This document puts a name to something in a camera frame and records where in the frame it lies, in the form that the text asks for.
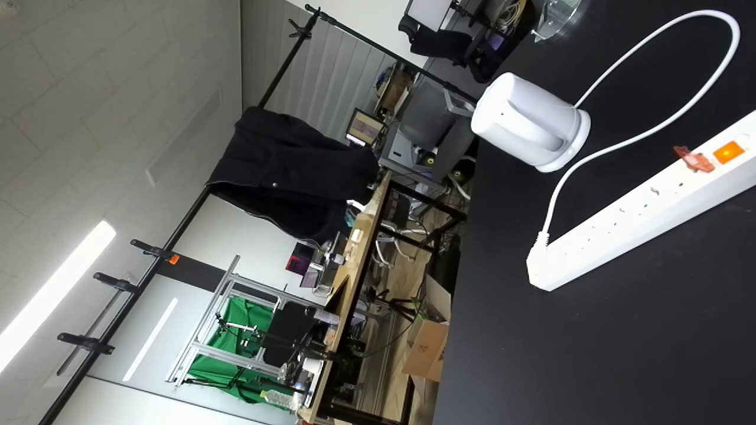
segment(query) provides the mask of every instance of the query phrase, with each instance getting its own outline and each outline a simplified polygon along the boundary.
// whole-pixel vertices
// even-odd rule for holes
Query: black table surface
[[[674,145],[697,146],[756,110],[756,5],[583,0],[572,34],[526,40],[505,62],[575,101],[650,32],[707,5],[740,19],[737,59],[675,126],[577,173],[554,238],[666,169]],[[594,133],[581,157],[675,112],[728,44],[724,25],[701,19],[643,49],[583,104]],[[435,424],[756,424],[756,191],[541,294],[524,257],[558,177],[483,146]]]

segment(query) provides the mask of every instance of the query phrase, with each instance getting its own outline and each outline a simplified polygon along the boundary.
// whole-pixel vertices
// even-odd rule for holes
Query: white device
[[[756,118],[746,117],[741,123],[732,126],[724,136],[714,138],[699,146],[699,157],[732,154],[731,162],[720,162],[712,176],[695,176],[684,164],[674,164],[668,170],[659,173],[650,182],[640,185],[628,196],[620,198],[603,214],[594,215],[588,223],[567,231],[556,244],[549,244],[549,227],[554,210],[565,182],[585,164],[607,157],[611,152],[626,150],[648,140],[684,114],[688,114],[724,77],[740,48],[737,21],[719,10],[695,10],[671,19],[668,25],[653,32],[626,54],[622,54],[575,104],[567,107],[558,97],[538,90],[513,77],[500,77],[483,97],[472,114],[472,133],[483,136],[495,146],[532,164],[541,173],[559,170],[570,159],[583,146],[585,133],[591,129],[588,114],[580,107],[591,97],[591,92],[628,58],[655,40],[659,34],[668,32],[689,19],[719,19],[728,25],[732,39],[725,58],[708,77],[708,81],[668,118],[655,129],[606,146],[581,162],[577,162],[558,182],[550,193],[549,210],[538,238],[526,257],[530,282],[544,290],[556,290],[572,278],[633,251],[636,245],[678,227],[681,223],[701,215],[705,210],[737,196],[740,191],[754,186],[754,150],[756,150]]]
[[[714,170],[689,169],[681,159],[550,245],[536,244],[526,257],[530,282],[556,290],[751,189],[756,185],[756,112],[689,157],[699,157]]]
[[[581,152],[591,117],[516,74],[503,74],[480,97],[470,129],[538,173],[556,173]]]

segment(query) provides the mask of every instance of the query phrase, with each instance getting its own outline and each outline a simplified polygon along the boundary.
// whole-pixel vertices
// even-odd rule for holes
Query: cardboard box
[[[426,276],[424,295],[426,304],[432,308],[444,321],[432,321],[426,317],[417,320],[406,337],[408,348],[404,373],[440,384],[444,373],[444,352],[452,321],[452,295],[432,276]]]

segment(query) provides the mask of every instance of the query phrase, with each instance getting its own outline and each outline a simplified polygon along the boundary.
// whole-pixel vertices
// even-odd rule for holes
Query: white power strip
[[[684,159],[526,257],[530,282],[556,290],[591,270],[656,238],[756,185],[756,112],[689,157],[714,170],[693,170]]]

